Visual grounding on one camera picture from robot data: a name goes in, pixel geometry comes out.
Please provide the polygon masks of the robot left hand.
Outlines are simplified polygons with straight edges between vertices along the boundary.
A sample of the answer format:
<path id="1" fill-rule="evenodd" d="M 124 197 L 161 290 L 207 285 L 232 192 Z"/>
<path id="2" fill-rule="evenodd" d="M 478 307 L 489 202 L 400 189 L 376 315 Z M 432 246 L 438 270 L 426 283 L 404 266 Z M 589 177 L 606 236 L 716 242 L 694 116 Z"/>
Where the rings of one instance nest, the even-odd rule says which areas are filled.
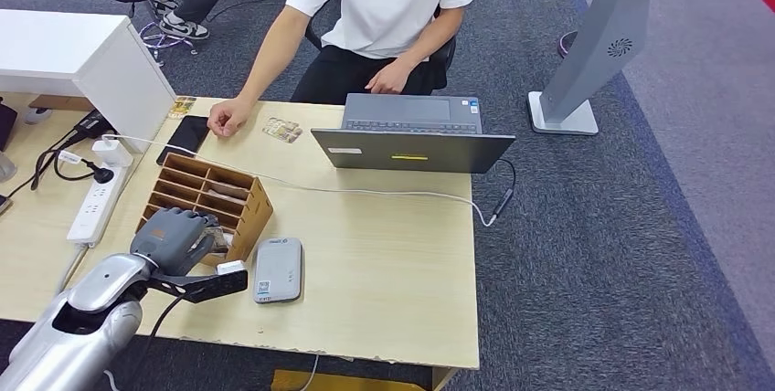
<path id="1" fill-rule="evenodd" d="M 212 233 L 220 231 L 213 215 L 160 208 L 136 232 L 130 253 L 149 259 L 164 275 L 185 276 L 211 252 Z"/>

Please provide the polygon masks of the person's right hand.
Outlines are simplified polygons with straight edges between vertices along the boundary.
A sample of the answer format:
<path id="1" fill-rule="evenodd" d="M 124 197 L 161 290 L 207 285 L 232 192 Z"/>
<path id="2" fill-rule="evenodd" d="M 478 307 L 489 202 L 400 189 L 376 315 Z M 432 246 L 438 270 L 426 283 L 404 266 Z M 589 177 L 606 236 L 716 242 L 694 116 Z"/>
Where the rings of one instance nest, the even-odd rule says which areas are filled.
<path id="1" fill-rule="evenodd" d="M 214 104 L 207 118 L 208 129 L 218 137 L 231 137 L 248 120 L 255 103 L 255 100 L 234 98 Z"/>

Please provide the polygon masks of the person's left hand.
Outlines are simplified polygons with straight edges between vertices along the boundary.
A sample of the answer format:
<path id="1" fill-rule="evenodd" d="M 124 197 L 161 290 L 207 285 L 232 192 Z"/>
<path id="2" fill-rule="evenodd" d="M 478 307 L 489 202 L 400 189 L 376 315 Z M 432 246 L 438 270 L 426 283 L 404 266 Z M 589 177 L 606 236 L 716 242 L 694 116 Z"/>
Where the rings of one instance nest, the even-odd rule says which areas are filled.
<path id="1" fill-rule="evenodd" d="M 397 58 L 379 70 L 366 84 L 372 94 L 399 94 L 407 85 L 409 75 L 417 65 L 403 58 Z"/>

